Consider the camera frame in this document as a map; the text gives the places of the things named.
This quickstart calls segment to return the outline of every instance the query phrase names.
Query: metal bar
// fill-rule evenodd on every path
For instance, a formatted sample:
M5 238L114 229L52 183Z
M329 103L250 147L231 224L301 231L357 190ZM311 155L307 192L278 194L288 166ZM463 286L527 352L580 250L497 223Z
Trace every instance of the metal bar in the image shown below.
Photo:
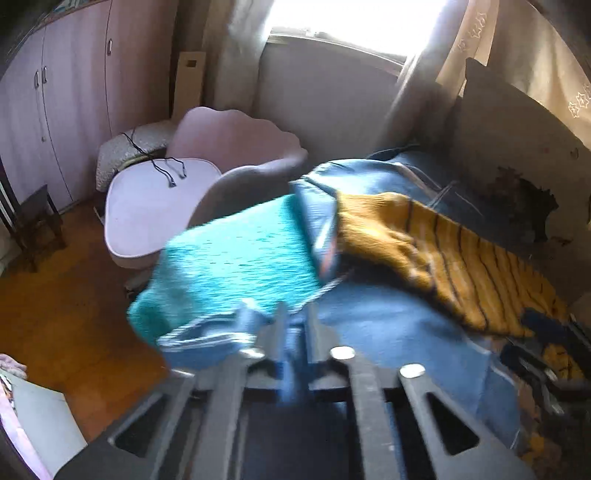
M349 370L364 480L400 480L391 421L375 367L350 347L333 348L331 355Z
M209 397L193 460L191 480L228 480L238 416L248 369L263 359L258 349L245 349L224 360Z

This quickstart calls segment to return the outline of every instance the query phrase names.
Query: wooden chair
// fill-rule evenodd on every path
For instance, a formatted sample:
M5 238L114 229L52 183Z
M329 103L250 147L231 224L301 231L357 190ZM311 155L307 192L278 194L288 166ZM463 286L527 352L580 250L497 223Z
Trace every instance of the wooden chair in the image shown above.
M47 185L43 185L35 193L18 203L0 159L0 184L6 196L0 193L0 217L2 223L25 255L33 272L37 271L35 252L40 250L37 245L37 232L47 225L56 237L59 248L65 248L66 242L61 232L61 217L53 203Z

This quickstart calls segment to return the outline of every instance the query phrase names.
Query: window sill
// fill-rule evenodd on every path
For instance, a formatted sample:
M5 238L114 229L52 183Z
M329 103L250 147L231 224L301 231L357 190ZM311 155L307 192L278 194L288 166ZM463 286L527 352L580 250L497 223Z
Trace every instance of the window sill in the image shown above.
M395 76L400 74L402 67L404 66L404 63L393 60L379 53L362 50L355 46L344 45L333 40L325 40L324 38L308 37L297 34L271 33L267 40L267 43L279 45L303 44L304 42L307 44L309 44L309 42L315 42L318 48L327 48L338 51L344 55L356 57L363 63L369 64L374 68L391 73Z

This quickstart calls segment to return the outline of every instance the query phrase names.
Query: pink armchair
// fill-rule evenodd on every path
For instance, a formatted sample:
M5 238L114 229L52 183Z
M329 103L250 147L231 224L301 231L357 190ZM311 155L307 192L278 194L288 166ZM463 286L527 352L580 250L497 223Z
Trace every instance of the pink armchair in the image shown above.
M237 110L194 108L181 120L167 157L156 160L174 178L169 187L151 162L133 165L111 183L105 242L124 268L152 266L165 243L187 227L231 215L288 193L306 173L307 151L272 122Z

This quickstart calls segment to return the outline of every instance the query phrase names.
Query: yellow striped knit fabric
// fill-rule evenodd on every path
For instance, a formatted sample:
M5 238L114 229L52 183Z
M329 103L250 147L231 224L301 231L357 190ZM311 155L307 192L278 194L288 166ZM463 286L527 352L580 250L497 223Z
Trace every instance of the yellow striped knit fabric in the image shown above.
M520 322L527 307L567 319L564 302L530 265L405 195L339 193L338 215L342 251L388 265L467 327L532 336ZM546 361L562 377L580 377L564 349L547 350Z

